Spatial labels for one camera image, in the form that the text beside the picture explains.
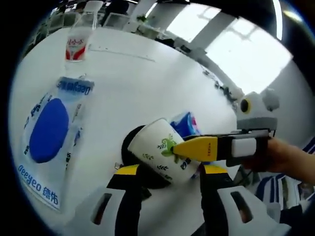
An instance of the desk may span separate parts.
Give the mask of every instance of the desk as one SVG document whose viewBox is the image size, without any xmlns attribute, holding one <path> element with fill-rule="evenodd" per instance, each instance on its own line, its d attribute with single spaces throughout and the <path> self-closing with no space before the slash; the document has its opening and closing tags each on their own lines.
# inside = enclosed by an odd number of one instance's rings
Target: desk
<svg viewBox="0 0 315 236">
<path fill-rule="evenodd" d="M 64 72 L 69 29 L 60 29 L 41 41 L 20 63 L 9 102 L 9 134 L 13 158 L 25 119 L 39 99 Z M 121 163 L 121 145 L 129 131 L 160 117 L 192 111 L 203 133 L 236 129 L 236 117 L 214 81 L 201 66 L 156 41 L 139 35 L 98 28 L 87 71 L 95 82 L 79 154 L 68 165 L 58 214 L 27 195 L 35 210 L 52 228 L 69 220 L 75 207 L 99 186 L 106 186 Z M 238 167 L 229 168 L 232 178 Z M 204 222 L 199 179 L 182 187 L 150 190 L 142 204 L 140 236 L 190 236 Z"/>
</svg>

